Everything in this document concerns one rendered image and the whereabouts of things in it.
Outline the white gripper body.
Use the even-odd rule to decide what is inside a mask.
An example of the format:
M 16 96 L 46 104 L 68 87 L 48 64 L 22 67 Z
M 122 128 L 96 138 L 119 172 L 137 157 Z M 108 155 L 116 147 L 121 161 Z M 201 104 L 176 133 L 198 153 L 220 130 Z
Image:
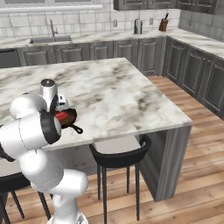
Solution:
M 56 107 L 57 111 L 62 111 L 68 109 L 68 101 L 60 101 Z

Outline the red steak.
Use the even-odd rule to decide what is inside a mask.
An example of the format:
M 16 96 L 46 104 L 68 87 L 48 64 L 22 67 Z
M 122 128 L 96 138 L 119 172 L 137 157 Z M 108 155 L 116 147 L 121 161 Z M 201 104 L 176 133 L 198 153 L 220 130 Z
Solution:
M 67 113 L 66 112 L 59 112 L 56 114 L 57 119 L 61 122 L 64 119 L 67 118 Z

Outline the black frying pan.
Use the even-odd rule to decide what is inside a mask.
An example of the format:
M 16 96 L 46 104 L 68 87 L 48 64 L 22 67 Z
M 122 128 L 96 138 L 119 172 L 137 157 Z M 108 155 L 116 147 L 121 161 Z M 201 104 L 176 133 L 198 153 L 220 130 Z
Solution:
M 62 129 L 73 128 L 78 134 L 83 133 L 82 128 L 74 125 L 74 122 L 76 121 L 76 118 L 77 118 L 77 112 L 74 108 L 68 108 L 62 111 L 55 111 L 54 115 L 56 116 L 56 114 L 59 112 L 66 112 L 67 114 L 67 118 L 60 122 Z

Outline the grey marble kitchen island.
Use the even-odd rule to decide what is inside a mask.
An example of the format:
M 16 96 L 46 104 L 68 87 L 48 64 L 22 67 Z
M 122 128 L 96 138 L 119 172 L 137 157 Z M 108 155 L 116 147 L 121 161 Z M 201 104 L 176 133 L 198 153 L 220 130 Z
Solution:
M 125 58 L 0 69 L 0 124 L 12 120 L 11 102 L 56 82 L 78 113 L 71 129 L 46 146 L 58 150 L 118 137 L 149 135 L 152 150 L 140 171 L 155 201 L 174 197 L 193 121 Z

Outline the steel sink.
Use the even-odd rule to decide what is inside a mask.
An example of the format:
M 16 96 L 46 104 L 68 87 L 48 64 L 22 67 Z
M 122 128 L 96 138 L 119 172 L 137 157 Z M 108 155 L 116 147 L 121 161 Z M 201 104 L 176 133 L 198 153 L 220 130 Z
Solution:
M 30 44 L 42 44 L 42 43 L 53 43 L 53 42 L 63 42 L 63 41 L 72 41 L 71 36 L 31 38 Z

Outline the grey base cupboard run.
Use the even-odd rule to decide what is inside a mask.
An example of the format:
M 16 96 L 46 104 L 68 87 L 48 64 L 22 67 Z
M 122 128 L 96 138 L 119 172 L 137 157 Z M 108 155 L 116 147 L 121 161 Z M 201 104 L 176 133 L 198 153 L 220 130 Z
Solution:
M 224 59 L 168 37 L 163 76 L 224 121 Z
M 92 43 L 42 45 L 17 49 L 21 66 L 36 66 L 85 60 L 126 58 L 145 76 L 160 75 L 163 69 L 164 38 L 140 38 Z

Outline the dark dishwasher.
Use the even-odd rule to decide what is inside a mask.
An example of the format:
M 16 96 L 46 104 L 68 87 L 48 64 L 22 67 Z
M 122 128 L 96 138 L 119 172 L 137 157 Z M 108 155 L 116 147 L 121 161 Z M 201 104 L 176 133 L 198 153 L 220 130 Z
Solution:
M 16 49 L 0 49 L 0 68 L 20 67 Z

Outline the steel tap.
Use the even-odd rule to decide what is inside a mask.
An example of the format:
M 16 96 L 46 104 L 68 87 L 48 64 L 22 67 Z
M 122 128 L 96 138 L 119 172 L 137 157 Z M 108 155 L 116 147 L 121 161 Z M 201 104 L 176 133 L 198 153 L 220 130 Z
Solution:
M 53 21 L 51 19 L 50 19 L 50 27 L 51 27 L 52 36 L 55 37 L 55 35 L 58 34 L 58 29 L 57 28 L 55 30 L 53 29 Z

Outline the black bar stool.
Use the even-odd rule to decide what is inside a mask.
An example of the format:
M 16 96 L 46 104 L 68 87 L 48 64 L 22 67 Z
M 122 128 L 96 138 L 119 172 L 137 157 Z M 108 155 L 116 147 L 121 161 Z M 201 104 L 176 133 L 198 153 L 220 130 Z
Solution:
M 135 136 L 126 136 L 108 141 L 90 144 L 95 162 L 97 163 L 97 184 L 103 194 L 104 224 L 107 224 L 107 169 L 126 167 L 127 190 L 130 189 L 130 167 L 135 166 L 136 174 L 136 219 L 139 220 L 139 171 L 140 162 L 151 148 L 151 140 L 143 135 L 140 141 Z
M 15 194 L 15 191 L 23 189 L 30 185 L 31 182 L 24 176 L 22 172 L 0 177 L 0 193 L 11 192 L 12 197 L 17 204 L 17 209 L 20 212 L 22 218 L 24 218 L 25 215 L 19 204 L 18 197 Z M 3 216 L 5 224 L 11 224 L 8 214 L 6 213 L 5 205 L 3 203 L 1 196 L 0 196 L 0 214 Z

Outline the dark grey jug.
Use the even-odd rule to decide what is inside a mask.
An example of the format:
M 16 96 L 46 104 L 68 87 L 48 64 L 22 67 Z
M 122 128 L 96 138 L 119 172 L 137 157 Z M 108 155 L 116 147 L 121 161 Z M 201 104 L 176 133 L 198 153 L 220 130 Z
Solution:
M 134 33 L 141 34 L 143 32 L 143 22 L 137 18 L 134 22 Z

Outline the brown knife block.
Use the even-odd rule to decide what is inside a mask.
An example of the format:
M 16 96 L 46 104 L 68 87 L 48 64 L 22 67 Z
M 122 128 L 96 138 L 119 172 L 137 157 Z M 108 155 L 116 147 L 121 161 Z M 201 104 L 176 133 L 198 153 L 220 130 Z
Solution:
M 167 19 L 168 16 L 169 16 L 169 14 L 166 14 L 165 18 L 161 19 L 160 26 L 158 28 L 161 32 L 165 32 L 166 31 L 166 28 L 167 28 L 167 25 L 168 25 L 168 19 Z

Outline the white window frame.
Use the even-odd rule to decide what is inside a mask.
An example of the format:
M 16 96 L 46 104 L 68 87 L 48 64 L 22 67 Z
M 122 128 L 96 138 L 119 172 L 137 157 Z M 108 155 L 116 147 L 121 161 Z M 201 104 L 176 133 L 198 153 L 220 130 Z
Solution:
M 100 0 L 0 0 L 0 14 L 101 9 Z

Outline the grey wall cupboard run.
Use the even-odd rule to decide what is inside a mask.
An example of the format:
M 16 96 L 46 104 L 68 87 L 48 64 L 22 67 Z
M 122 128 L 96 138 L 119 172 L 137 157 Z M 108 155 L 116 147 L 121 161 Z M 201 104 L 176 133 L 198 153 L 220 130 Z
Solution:
M 113 0 L 116 11 L 180 9 L 224 16 L 224 0 Z

